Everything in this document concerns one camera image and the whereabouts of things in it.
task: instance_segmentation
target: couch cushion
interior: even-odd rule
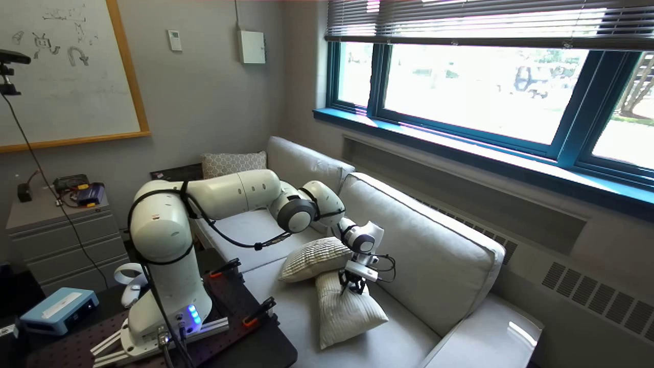
[[[216,250],[223,261],[240,259],[242,273],[279,261],[290,252],[304,247],[308,241],[322,237],[313,230],[306,230],[303,233],[295,233],[286,237],[276,245],[255,252],[255,250],[246,250],[229,244],[218,233],[215,233],[205,222],[194,222],[194,223],[196,223],[196,237],[201,240],[201,244],[205,247]],[[277,227],[277,223],[272,219],[267,210],[240,214],[240,215],[220,219],[215,226],[218,227],[218,231],[223,231],[225,235],[242,244],[267,241],[269,237],[282,233],[282,230]]]
[[[269,138],[266,147],[267,168],[288,184],[303,188],[308,181],[321,181],[332,190],[340,190],[353,166],[286,141]]]
[[[371,287],[371,297],[388,323],[369,329],[349,341],[318,350],[318,310],[315,282],[286,285],[277,281],[282,262],[272,262],[257,270],[246,273],[246,287],[257,300],[274,297],[272,310],[279,318],[279,329],[299,353],[299,368],[334,368],[334,367],[373,367],[398,368],[416,367],[439,338],[388,297],[378,287]]]
[[[341,200],[357,226],[384,230],[378,253],[396,261],[396,281],[384,288],[438,334],[467,318],[494,285],[505,250],[483,233],[366,175],[348,176]]]

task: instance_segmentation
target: white wall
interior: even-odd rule
[[[282,121],[285,26],[279,2],[240,0],[242,26],[263,32],[267,43],[267,66],[246,68],[235,54],[233,2],[120,0],[118,5],[153,136],[43,150],[36,155],[48,179],[83,173],[105,182],[114,214],[125,223],[130,199],[147,181],[147,173],[196,162],[202,151],[263,147]],[[184,54],[168,49],[168,26],[181,33]],[[17,199],[15,175],[25,181],[33,170],[34,163],[27,153],[2,153],[0,223],[6,223]],[[6,231],[0,227],[0,261],[13,259]]]
[[[290,101],[286,101],[282,131],[318,151],[338,155],[344,143],[344,131],[318,123],[311,114],[315,107],[321,107],[322,93],[325,43],[321,37],[327,16],[325,2],[288,2],[285,9],[288,33],[286,93]],[[456,173],[459,170],[466,170],[469,181],[486,182],[496,190],[512,193],[522,199],[586,219],[588,226],[574,244],[573,253],[562,255],[560,262],[590,273],[618,291],[626,291],[632,297],[654,305],[652,223],[475,168],[456,168]],[[516,259],[514,268],[502,273],[496,293],[502,293],[545,323],[539,359],[541,367],[654,367],[654,344],[646,344],[533,285],[529,277],[533,262],[551,262],[551,259],[558,261],[558,255],[551,255],[548,250],[523,250],[523,253],[527,255]]]

